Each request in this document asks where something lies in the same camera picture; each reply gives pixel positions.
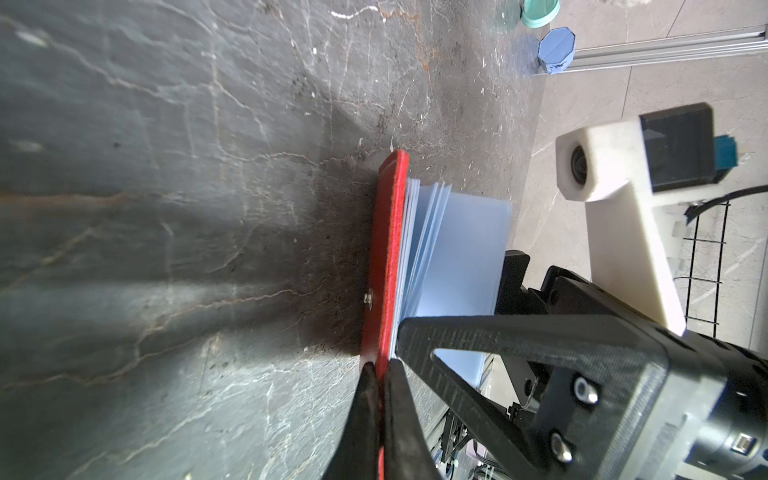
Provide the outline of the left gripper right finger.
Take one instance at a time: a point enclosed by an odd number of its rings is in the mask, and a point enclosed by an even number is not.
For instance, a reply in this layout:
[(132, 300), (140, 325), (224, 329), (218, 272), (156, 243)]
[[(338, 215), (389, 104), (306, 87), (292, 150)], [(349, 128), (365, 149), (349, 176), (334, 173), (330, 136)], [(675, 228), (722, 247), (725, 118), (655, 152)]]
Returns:
[(390, 359), (384, 377), (384, 479), (441, 478), (419, 423), (403, 363)]

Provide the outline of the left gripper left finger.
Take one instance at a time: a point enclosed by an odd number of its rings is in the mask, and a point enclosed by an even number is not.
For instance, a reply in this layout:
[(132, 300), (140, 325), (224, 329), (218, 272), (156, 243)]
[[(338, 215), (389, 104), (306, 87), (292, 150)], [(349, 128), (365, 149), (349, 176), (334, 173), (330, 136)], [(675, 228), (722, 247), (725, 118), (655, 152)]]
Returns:
[(361, 371), (339, 444), (321, 479), (379, 478), (380, 390), (373, 363)]

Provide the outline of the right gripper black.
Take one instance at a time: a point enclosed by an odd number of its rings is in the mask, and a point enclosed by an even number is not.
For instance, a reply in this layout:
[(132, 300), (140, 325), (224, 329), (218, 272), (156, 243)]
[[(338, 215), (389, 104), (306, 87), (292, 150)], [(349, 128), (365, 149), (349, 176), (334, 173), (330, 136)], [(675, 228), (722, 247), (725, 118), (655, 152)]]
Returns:
[[(583, 277), (505, 252), (495, 314), (409, 318), (396, 352), (515, 479), (673, 479), (726, 387), (720, 360)], [(528, 420), (512, 420), (453, 369), (498, 356)]]

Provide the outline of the red leather card holder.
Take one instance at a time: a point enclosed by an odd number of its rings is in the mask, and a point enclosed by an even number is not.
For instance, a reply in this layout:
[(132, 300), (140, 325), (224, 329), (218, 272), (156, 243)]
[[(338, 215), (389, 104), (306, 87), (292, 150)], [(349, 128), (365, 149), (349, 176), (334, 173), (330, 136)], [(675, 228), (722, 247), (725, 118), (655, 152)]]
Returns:
[[(378, 171), (368, 285), (360, 352), (361, 371), (375, 366), (380, 390), (379, 478), (383, 473), (384, 377), (390, 359), (405, 373), (418, 360), (439, 360), (460, 385), (478, 393), (487, 355), (472, 347), (433, 347), (418, 352), (406, 343), (407, 324), (454, 317), (464, 325), (495, 311), (504, 260), (504, 236), (512, 220), (507, 201), (456, 193), (450, 185), (425, 185), (408, 174), (405, 151), (391, 153)], [(445, 479), (455, 456), (474, 440), (459, 437), (430, 455)]]

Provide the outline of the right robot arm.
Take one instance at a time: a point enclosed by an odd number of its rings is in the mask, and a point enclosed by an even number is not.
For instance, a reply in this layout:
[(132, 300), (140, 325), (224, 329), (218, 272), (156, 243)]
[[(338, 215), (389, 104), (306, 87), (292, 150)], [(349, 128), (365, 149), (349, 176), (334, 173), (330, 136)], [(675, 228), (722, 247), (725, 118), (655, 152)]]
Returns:
[(398, 356), (514, 479), (767, 475), (767, 362), (677, 335), (606, 290), (504, 259), (490, 316), (408, 318)]

